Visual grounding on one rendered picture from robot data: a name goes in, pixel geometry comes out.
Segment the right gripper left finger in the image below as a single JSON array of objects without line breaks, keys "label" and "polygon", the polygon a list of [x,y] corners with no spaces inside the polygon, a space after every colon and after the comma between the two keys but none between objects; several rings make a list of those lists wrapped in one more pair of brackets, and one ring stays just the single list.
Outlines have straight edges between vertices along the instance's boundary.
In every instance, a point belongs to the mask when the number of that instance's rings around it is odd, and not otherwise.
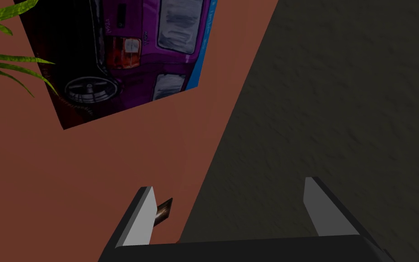
[{"label": "right gripper left finger", "polygon": [[150,243],[157,213],[153,187],[146,186],[139,189],[131,211],[132,213],[126,218],[125,228],[121,230],[116,247],[148,245]]}]

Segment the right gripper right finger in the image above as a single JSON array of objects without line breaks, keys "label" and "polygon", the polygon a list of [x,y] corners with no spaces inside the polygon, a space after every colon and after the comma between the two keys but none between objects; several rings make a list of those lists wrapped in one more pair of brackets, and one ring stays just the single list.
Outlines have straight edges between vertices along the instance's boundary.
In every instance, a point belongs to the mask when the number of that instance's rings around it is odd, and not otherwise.
[{"label": "right gripper right finger", "polygon": [[319,177],[305,178],[303,203],[319,236],[360,235],[350,212]]}]

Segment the small brown metallic object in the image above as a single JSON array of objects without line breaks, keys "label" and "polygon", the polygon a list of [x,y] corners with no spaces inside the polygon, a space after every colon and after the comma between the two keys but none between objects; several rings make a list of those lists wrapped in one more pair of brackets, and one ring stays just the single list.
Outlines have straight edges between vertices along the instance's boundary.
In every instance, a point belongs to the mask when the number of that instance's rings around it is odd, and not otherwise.
[{"label": "small brown metallic object", "polygon": [[157,206],[157,213],[155,216],[154,226],[157,226],[158,224],[162,223],[164,220],[166,220],[170,215],[170,210],[172,206],[173,198],[168,199],[164,203]]}]

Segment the purple car picture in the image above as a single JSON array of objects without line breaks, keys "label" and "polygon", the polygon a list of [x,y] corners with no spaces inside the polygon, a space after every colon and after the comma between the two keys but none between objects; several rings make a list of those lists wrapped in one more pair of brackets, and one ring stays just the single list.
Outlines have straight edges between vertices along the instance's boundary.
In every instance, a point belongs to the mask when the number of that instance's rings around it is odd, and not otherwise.
[{"label": "purple car picture", "polygon": [[20,20],[63,129],[197,87],[218,0],[39,0]]}]

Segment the green leafy plant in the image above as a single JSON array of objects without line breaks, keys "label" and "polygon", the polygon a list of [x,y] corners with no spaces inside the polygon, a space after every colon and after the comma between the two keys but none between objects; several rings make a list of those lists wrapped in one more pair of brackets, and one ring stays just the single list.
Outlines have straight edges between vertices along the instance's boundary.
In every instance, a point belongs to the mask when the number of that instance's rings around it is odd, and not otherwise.
[{"label": "green leafy plant", "polygon": [[[29,11],[30,9],[32,9],[33,7],[36,6],[38,1],[39,0],[25,0],[25,1],[22,1],[20,3],[11,5],[11,6],[0,8],[0,22],[3,21],[3,20],[7,20],[7,19],[10,19],[10,18],[19,16],[19,15]],[[1,23],[0,23],[0,31],[7,34],[7,35],[10,35],[10,36],[13,35],[12,30],[10,30],[7,26],[5,26]],[[53,91],[53,93],[55,95],[58,95],[58,92],[53,87],[53,85],[50,83],[50,81],[48,79],[46,79],[45,77],[43,77],[41,74],[36,73],[36,72],[34,72],[30,69],[27,69],[27,68],[24,68],[24,67],[21,67],[21,66],[11,64],[9,62],[53,64],[52,62],[49,62],[47,60],[43,60],[43,59],[38,58],[38,57],[0,54],[0,76],[6,76],[6,77],[12,79],[13,81],[17,82],[31,96],[33,96],[31,91],[21,81],[19,81],[18,79],[16,79],[15,77],[13,77],[10,74],[3,72],[1,69],[8,69],[8,70],[13,70],[13,71],[21,72],[21,73],[24,73],[24,74],[28,74],[30,76],[34,76],[36,78],[41,79],[43,82],[45,82],[51,88],[51,90]]]}]

